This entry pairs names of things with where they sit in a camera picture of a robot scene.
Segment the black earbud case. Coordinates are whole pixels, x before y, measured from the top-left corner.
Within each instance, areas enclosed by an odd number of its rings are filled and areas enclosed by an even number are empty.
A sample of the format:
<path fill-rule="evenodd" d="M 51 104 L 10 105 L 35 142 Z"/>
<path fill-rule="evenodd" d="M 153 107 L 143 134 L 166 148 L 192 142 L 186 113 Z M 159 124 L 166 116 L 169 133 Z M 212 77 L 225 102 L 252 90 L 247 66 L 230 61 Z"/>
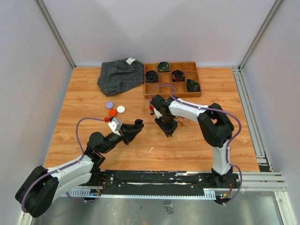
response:
<path fill-rule="evenodd" d="M 144 124 L 142 119 L 136 119 L 135 120 L 135 128 L 143 129 Z"/>

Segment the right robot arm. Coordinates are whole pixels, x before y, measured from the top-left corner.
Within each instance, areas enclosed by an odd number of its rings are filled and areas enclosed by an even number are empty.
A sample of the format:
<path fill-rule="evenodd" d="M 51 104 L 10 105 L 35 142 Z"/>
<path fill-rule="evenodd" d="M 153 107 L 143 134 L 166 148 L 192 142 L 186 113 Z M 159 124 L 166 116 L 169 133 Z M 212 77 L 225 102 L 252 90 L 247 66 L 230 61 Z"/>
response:
<path fill-rule="evenodd" d="M 197 122 L 206 143 L 212 147 L 213 184 L 219 188 L 228 184 L 233 172 L 229 157 L 229 142 L 234 126 L 219 104 L 197 105 L 181 98 L 164 99 L 161 95 L 156 95 L 150 100 L 150 110 L 151 114 L 156 115 L 155 122 L 167 137 L 172 136 L 178 126 L 176 117 Z"/>

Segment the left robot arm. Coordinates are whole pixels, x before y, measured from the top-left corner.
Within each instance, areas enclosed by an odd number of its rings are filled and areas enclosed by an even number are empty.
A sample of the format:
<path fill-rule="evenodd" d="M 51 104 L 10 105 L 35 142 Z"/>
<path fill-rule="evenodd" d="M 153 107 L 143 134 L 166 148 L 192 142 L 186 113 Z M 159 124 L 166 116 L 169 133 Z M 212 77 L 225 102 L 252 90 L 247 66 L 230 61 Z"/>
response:
<path fill-rule="evenodd" d="M 37 218 L 44 214 L 58 197 L 71 189 L 81 184 L 98 184 L 100 165 L 105 160 L 104 154 L 120 142 L 128 145 L 144 127 L 141 119 L 136 119 L 134 124 L 112 120 L 108 125 L 111 133 L 107 136 L 100 132 L 92 133 L 86 150 L 78 158 L 48 169 L 43 166 L 33 169 L 15 194 L 15 199 L 21 204 L 24 213 Z"/>

